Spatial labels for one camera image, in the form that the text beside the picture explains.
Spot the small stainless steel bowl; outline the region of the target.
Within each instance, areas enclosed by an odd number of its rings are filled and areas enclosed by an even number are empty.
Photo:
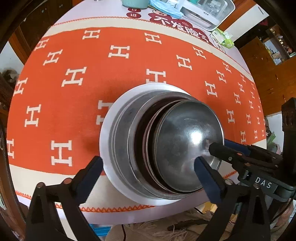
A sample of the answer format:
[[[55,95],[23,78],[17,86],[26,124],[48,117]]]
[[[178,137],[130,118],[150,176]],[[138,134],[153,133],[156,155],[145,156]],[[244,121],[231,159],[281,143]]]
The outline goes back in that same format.
[[[161,118],[153,140],[153,157],[162,180],[173,191],[191,193],[201,188],[194,170],[196,157],[203,157],[217,170],[221,161],[209,153],[212,143],[224,142],[214,111],[197,100],[173,105]]]

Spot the large white plate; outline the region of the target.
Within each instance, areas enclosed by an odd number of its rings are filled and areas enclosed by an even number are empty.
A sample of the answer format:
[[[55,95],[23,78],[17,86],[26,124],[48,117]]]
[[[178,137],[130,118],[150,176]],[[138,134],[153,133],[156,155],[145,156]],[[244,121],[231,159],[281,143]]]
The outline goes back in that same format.
[[[152,185],[145,188],[135,176],[130,158],[133,151],[128,149],[139,122],[137,114],[144,115],[141,107],[149,109],[154,104],[169,98],[191,99],[191,95],[176,86],[165,83],[148,83],[136,86],[121,95],[109,108],[101,126],[99,151],[104,171],[112,185],[124,196],[139,204],[162,206],[183,199],[183,194],[164,194]]]

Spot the large stainless steel bowl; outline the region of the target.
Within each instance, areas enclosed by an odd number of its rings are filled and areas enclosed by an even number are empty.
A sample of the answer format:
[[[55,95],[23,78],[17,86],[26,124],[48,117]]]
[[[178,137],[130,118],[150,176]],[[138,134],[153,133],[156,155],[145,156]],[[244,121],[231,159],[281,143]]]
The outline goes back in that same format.
[[[144,163],[144,132],[155,114],[194,97],[168,89],[129,90],[113,104],[100,134],[100,152],[111,183],[129,199],[142,204],[166,205],[189,196],[156,182]]]

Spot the pink steel-lined bowl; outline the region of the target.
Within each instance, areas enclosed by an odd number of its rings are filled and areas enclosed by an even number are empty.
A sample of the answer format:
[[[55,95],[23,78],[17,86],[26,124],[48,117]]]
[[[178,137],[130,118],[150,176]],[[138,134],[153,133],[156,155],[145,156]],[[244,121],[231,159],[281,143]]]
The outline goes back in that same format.
[[[129,130],[128,151],[133,173],[139,183],[156,197],[179,199],[201,188],[200,182],[192,191],[179,191],[170,187],[160,176],[154,157],[154,138],[161,118],[174,105],[185,100],[195,100],[179,92],[160,92],[155,96],[150,93],[140,97],[139,110],[132,120]]]

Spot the orange H-pattern blanket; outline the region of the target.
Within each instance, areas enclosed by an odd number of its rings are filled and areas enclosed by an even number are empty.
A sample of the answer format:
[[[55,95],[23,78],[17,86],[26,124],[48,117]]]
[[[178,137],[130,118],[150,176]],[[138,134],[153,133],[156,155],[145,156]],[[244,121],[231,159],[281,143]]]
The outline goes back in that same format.
[[[215,111],[229,140],[263,144],[251,75],[200,35],[145,20],[88,18],[53,25],[13,93],[7,148],[17,197],[73,177],[99,153],[111,105],[126,91],[176,86]]]

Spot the wooden cabinet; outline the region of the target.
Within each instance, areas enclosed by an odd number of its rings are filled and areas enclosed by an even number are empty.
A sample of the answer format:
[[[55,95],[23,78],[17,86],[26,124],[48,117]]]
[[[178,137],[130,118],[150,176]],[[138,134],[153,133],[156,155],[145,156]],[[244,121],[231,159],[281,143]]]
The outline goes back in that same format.
[[[278,25],[258,24],[239,49],[255,81],[263,113],[281,111],[295,97],[295,46]]]

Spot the green tissue pack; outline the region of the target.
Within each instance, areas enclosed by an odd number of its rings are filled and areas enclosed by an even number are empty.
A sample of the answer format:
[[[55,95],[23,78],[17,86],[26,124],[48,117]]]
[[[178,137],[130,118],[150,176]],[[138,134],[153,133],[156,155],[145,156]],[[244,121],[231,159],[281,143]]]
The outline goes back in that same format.
[[[232,47],[234,47],[234,42],[232,40],[233,35],[229,34],[228,32],[223,32],[219,28],[216,28],[211,33],[214,36],[214,38],[217,40],[217,42],[222,46],[228,49],[231,49]]]

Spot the white cosmetic storage box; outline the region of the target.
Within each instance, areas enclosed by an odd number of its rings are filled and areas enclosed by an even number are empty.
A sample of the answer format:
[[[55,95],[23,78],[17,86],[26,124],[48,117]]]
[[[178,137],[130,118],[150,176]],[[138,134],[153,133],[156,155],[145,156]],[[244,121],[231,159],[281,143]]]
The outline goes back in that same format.
[[[178,1],[175,8],[183,13],[183,19],[212,32],[235,10],[231,0]]]

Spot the blue plastic bag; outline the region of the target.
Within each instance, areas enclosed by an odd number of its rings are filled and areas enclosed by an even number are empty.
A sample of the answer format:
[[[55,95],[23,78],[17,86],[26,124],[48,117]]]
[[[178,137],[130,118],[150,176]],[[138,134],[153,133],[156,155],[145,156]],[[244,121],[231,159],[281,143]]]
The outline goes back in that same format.
[[[172,16],[173,18],[180,19],[184,14],[176,9],[178,1],[159,1],[159,0],[150,0],[149,5],[153,8]]]

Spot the teal ceramic jar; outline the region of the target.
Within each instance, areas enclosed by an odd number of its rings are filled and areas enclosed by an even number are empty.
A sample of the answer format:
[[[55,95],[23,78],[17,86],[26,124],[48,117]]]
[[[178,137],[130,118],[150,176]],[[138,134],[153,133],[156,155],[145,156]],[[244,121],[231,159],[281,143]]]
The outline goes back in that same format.
[[[127,8],[146,9],[149,5],[149,0],[122,0],[122,5]]]

